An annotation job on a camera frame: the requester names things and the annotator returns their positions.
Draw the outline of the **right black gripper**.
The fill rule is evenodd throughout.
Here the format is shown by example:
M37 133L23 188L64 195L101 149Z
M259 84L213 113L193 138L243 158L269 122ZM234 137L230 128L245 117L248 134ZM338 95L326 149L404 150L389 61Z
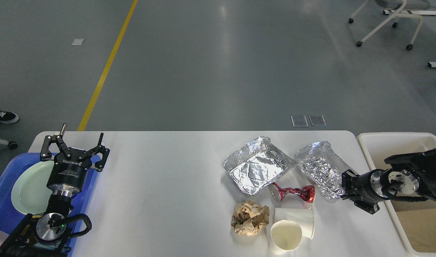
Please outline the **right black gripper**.
M356 200L354 201L356 207L369 214L375 214L380 210L378 203L388 200L388 197L382 192L382 178L384 172L385 170L373 170L359 176L359 174L356 174L351 169L346 170L341 175L341 187L344 191L341 195L341 199Z

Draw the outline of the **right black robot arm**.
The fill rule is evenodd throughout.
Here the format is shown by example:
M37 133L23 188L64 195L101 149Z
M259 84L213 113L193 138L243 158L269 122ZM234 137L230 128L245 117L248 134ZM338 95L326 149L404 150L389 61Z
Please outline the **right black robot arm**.
M343 200L375 214L378 203L386 200L436 202L436 148L403 153L384 160L389 169L374 169L359 175L351 169L342 173Z

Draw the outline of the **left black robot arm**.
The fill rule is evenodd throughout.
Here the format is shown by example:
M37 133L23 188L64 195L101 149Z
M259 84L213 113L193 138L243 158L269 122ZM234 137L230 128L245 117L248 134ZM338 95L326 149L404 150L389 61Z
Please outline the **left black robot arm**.
M92 223L84 213L71 215L72 201L83 191L88 172L101 172L110 154L102 144L104 133L90 150L68 147L63 140L66 124L59 134L45 136L41 162L52 162L46 187L51 190L43 212L27 213L0 245L0 257L66 257L68 241L84 236Z

